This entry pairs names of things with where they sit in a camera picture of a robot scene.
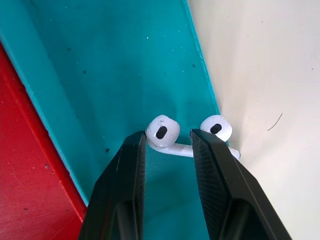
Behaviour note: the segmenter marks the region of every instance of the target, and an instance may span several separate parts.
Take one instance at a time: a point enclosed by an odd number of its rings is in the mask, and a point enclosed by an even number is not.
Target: white surface
[[[320,0],[189,4],[231,147],[291,237],[318,239]]]

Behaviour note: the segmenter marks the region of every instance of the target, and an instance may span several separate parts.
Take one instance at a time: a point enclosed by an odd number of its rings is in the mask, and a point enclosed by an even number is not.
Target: teal surface
[[[86,205],[126,136],[219,113],[184,0],[1,0],[0,40]],[[193,160],[146,164],[144,239],[209,239]]]

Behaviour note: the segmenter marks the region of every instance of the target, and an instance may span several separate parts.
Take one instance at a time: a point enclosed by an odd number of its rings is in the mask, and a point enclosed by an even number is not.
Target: wireless earbud
[[[212,133],[226,142],[231,137],[232,127],[221,115],[212,115],[205,119],[200,126],[202,131]]]
[[[179,133],[179,124],[166,115],[157,116],[145,130],[147,142],[154,150],[193,158],[192,146],[176,143]]]
[[[215,134],[223,141],[227,141],[232,133],[231,125],[220,115],[213,115],[204,120],[200,129]],[[154,150],[171,155],[194,157],[191,145],[176,143],[179,137],[179,124],[166,115],[157,116],[145,130],[147,142]],[[229,147],[231,154],[240,159],[240,152]]]

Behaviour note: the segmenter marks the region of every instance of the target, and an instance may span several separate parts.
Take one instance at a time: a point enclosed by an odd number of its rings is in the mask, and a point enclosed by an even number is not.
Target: red surface
[[[77,239],[85,212],[0,46],[0,239]]]

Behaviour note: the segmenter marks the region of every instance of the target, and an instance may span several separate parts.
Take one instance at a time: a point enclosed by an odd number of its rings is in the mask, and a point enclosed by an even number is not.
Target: white earbud
[[[231,125],[220,115],[213,115],[204,120],[201,130],[215,134],[218,138],[227,141],[232,133]],[[171,155],[194,157],[191,145],[176,143],[180,133],[179,124],[166,115],[157,116],[145,130],[147,142],[154,150]],[[230,148],[231,154],[239,160],[239,151]]]
[[[157,116],[145,130],[147,142],[154,150],[193,158],[192,146],[176,143],[179,133],[179,124],[166,115]]]
[[[226,142],[231,137],[232,127],[221,115],[212,115],[205,119],[200,126],[202,131],[215,134],[222,141]]]

